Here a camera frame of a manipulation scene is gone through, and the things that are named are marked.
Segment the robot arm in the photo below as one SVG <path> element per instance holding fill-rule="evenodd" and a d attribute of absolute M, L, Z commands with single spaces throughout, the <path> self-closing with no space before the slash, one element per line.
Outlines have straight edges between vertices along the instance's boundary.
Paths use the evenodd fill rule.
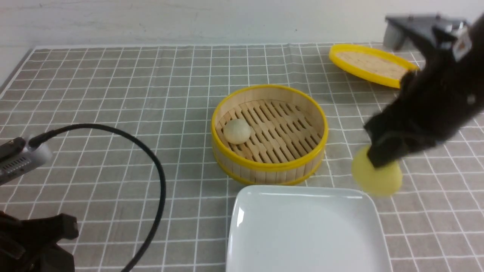
<path fill-rule="evenodd" d="M 484 109 L 484 15 L 472 26 L 440 16 L 387 21 L 422 52 L 426 66 L 407 73 L 397 99 L 364 125 L 374 167 L 443 143 Z"/>

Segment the yellow rim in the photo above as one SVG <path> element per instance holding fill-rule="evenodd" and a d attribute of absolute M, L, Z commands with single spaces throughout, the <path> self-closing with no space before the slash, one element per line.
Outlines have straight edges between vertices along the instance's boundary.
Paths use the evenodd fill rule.
<path fill-rule="evenodd" d="M 363 70 L 354 65 L 351 65 L 336 56 L 337 53 L 346 52 L 346 51 L 359 52 L 359 53 L 376 56 L 376 57 L 391 61 L 395 64 L 398 64 L 404 68 L 407 68 L 408 70 L 418 69 L 418 66 L 408 62 L 407 60 L 378 49 L 368 48 L 361 45 L 333 45 L 331 47 L 330 54 L 329 54 L 330 60 L 336 66 L 338 66 L 339 68 L 345 70 L 346 72 L 352 75 L 355 75 L 357 77 L 361 77 L 368 81 L 375 82 L 388 87 L 400 88 L 400 80 L 370 73 L 366 70 Z"/>
<path fill-rule="evenodd" d="M 213 155 L 215 157 L 215 160 L 217 161 L 218 165 L 220 166 L 220 168 L 229 176 L 231 177 L 232 179 L 240 182 L 240 183 L 243 183 L 245 185 L 267 185 L 268 183 L 256 183 L 256 182 L 252 182 L 252 181 L 249 181 L 249 180 L 246 180 L 244 178 L 241 178 L 239 176 L 236 176 L 234 175 L 232 172 L 230 172 L 227 167 L 225 167 L 225 165 L 223 165 L 219 160 L 218 160 L 218 157 L 217 157 L 217 154 L 215 154 L 215 152 L 213 152 Z M 321 158 L 321 160 L 316 164 L 316 166 L 314 167 L 313 170 L 311 170 L 311 172 L 309 172 L 307 175 L 301 177 L 301 178 L 298 178 L 297 180 L 294 180 L 294 181 L 289 181 L 289 182 L 284 182 L 284 183 L 275 183 L 274 185 L 296 185 L 296 184 L 299 184 L 303 181 L 305 181 L 306 179 L 308 179 L 309 177 L 311 177 L 316 171 L 317 169 L 319 168 L 319 166 L 321 165 L 321 163 L 323 162 L 323 159 Z"/>
<path fill-rule="evenodd" d="M 288 90 L 288 91 L 292 91 L 292 92 L 295 92 L 299 95 L 302 95 L 304 98 L 311 101 L 311 103 L 314 106 L 317 107 L 319 113 L 323 117 L 324 132 L 323 132 L 323 137 L 322 137 L 320 143 L 311 152 L 309 152 L 308 154 L 304 155 L 303 157 L 301 157 L 299 159 L 296 159 L 294 161 L 290 161 L 290 162 L 287 162 L 287 163 L 265 164 L 265 163 L 258 163 L 258 162 L 250 161 L 250 160 L 247 160 L 246 158 L 242 158 L 242 157 L 238 156 L 232 150 L 225 147 L 225 145 L 222 143 L 222 141 L 218 138 L 217 132 L 215 130 L 216 124 L 213 121 L 215 119 L 215 116 L 219 112 L 221 105 L 223 105 L 227 100 L 229 100 L 233 96 L 237 95 L 238 93 L 248 91 L 248 90 L 252 90 L 252 89 L 260 89 L 260 88 L 279 88 L 279 89 L 285 89 L 285 90 Z M 316 157 L 316 155 L 319 154 L 319 152 L 321 152 L 324 149 L 324 145 L 326 144 L 326 141 L 328 140 L 328 122 L 326 121 L 326 116 L 324 115 L 323 110 L 316 103 L 316 101 L 314 101 L 314 99 L 312 99 L 311 97 L 309 97 L 308 95 L 306 95 L 305 93 L 303 93 L 301 91 L 298 91 L 296 89 L 289 88 L 289 87 L 286 87 L 286 86 L 279 86 L 279 85 L 252 86 L 252 87 L 248 87 L 248 88 L 238 90 L 238 91 L 234 92 L 233 94 L 227 96 L 226 98 L 224 98 L 218 104 L 217 108 L 215 108 L 215 111 L 213 112 L 213 115 L 212 115 L 212 125 L 211 125 L 211 127 L 212 127 L 213 142 L 214 142 L 215 146 L 220 150 L 220 152 L 222 152 L 222 154 L 224 154 L 231 161 L 239 164 L 240 166 L 243 166 L 243 167 L 246 167 L 246 168 L 249 168 L 249 169 L 252 169 L 252 170 L 256 170 L 256 171 L 277 172 L 277 171 L 286 171 L 286 170 L 289 170 L 289 169 L 298 168 L 299 166 L 302 166 L 302 165 L 308 163 L 309 161 L 311 161 L 312 159 L 314 159 L 314 157 Z"/>

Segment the square white plate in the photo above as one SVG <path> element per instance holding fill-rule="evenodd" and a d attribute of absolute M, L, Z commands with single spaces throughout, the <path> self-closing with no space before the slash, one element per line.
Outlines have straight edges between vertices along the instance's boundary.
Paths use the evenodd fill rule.
<path fill-rule="evenodd" d="M 235 200 L 227 272 L 390 272 L 375 204 L 350 189 L 253 185 Z"/>

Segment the black cable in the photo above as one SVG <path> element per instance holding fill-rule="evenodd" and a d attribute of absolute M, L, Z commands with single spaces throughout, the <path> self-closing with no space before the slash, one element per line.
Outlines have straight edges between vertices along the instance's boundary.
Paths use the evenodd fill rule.
<path fill-rule="evenodd" d="M 107 132 L 111 132 L 117 135 L 120 135 L 133 143 L 135 143 L 137 146 L 139 146 L 146 154 L 153 160 L 154 165 L 156 166 L 156 170 L 158 170 L 158 174 L 160 175 L 160 185 L 161 185 L 161 192 L 160 192 L 160 203 L 158 204 L 158 210 L 156 211 L 156 215 L 153 221 L 153 225 L 151 226 L 150 232 L 148 233 L 145 241 L 139 248 L 138 252 L 136 252 L 135 256 L 131 259 L 131 261 L 128 262 L 128 264 L 124 267 L 121 272 L 129 272 L 131 269 L 135 267 L 135 265 L 139 262 L 141 257 L 145 254 L 146 250 L 150 246 L 156 231 L 158 229 L 158 226 L 160 225 L 161 221 L 161 216 L 163 215 L 163 209 L 165 208 L 165 201 L 166 201 L 166 178 L 165 178 L 165 173 L 163 172 L 163 167 L 161 166 L 160 161 L 156 157 L 156 155 L 150 150 L 149 147 L 147 147 L 143 142 L 138 140 L 136 137 L 133 135 L 124 132 L 122 130 L 119 130 L 114 127 L 110 126 L 105 126 L 101 124 L 74 124 L 74 125 L 68 125 L 59 129 L 51 130 L 45 133 L 42 133 L 38 136 L 35 136 L 29 141 L 29 146 L 32 148 L 37 148 L 39 147 L 42 143 L 47 142 L 48 140 L 52 139 L 53 137 L 62 134 L 64 132 L 68 132 L 71 130 L 75 129 L 81 129 L 81 128 L 88 128 L 88 129 L 99 129 L 99 130 L 104 130 Z"/>

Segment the dough ball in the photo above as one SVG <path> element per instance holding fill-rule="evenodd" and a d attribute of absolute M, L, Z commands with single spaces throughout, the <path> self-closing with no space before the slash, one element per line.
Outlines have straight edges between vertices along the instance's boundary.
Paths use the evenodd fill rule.
<path fill-rule="evenodd" d="M 363 191 L 377 196 L 391 196 L 402 186 L 402 170 L 398 162 L 375 169 L 368 156 L 370 146 L 356 153 L 351 164 L 351 174 Z"/>
<path fill-rule="evenodd" d="M 224 127 L 224 137 L 231 144 L 243 144 L 250 138 L 250 126 L 243 119 L 230 120 Z"/>

